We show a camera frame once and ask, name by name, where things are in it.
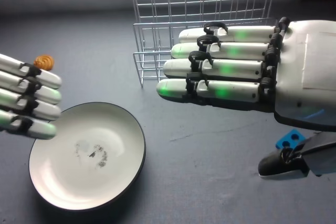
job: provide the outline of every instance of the white robotic hand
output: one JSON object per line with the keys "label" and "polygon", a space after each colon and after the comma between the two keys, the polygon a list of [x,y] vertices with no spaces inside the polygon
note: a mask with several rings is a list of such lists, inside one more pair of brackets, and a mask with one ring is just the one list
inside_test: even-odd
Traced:
{"label": "white robotic hand", "polygon": [[0,130],[50,139],[56,128],[46,121],[59,118],[61,79],[34,65],[0,54]]}
{"label": "white robotic hand", "polygon": [[180,33],[158,94],[236,110],[273,112],[278,122],[336,131],[336,22],[226,27]]}

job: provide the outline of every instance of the plate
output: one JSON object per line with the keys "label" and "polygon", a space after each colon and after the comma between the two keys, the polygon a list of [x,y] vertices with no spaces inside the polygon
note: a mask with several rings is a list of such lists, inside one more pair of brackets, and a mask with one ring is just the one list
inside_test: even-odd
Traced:
{"label": "plate", "polygon": [[54,206],[99,207],[118,198],[139,175],[145,137],[127,110],[85,103],[63,111],[53,125],[53,139],[35,140],[29,172],[38,193]]}

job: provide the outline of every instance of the round plate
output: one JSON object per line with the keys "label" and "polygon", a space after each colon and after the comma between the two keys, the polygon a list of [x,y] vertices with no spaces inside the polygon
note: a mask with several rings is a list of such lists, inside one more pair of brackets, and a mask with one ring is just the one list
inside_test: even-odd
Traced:
{"label": "round plate", "polygon": [[123,193],[145,159],[145,138],[127,110],[85,103],[63,111],[57,135],[35,140],[29,172],[39,194],[56,207],[84,210]]}

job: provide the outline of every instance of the blue block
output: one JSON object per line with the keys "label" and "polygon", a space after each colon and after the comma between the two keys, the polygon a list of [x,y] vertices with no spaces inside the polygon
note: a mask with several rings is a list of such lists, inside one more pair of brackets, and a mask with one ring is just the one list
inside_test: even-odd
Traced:
{"label": "blue block", "polygon": [[277,149],[282,149],[285,146],[289,146],[290,148],[295,148],[300,142],[305,140],[306,138],[301,135],[297,130],[292,130],[287,135],[283,136],[277,143],[275,144]]}

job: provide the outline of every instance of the croissant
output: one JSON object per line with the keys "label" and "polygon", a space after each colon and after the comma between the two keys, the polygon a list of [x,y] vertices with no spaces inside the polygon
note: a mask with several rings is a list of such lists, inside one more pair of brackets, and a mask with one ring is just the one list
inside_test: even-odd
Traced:
{"label": "croissant", "polygon": [[36,67],[47,71],[53,69],[54,63],[54,59],[50,55],[40,55],[34,60]]}

